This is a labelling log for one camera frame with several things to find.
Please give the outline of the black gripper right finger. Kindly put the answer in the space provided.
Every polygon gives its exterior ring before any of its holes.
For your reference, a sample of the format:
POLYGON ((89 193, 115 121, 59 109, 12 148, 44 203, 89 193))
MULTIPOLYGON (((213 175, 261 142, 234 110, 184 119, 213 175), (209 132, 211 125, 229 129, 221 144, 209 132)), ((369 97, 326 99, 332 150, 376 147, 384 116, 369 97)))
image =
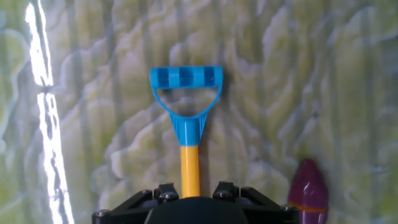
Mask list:
POLYGON ((227 217, 238 223, 299 224, 299 210, 293 205, 279 205, 253 187, 238 187, 220 182, 213 199, 225 202, 227 217))

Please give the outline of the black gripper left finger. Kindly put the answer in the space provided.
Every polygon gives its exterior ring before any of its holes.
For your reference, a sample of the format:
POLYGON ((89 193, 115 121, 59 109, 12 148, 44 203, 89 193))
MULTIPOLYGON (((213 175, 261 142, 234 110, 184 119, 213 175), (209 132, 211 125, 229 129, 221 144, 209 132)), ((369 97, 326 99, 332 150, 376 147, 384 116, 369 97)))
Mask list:
POLYGON ((92 224, 144 224, 150 211, 179 199, 173 183, 160 184, 156 189, 144 189, 114 209, 100 209, 91 216, 92 224))

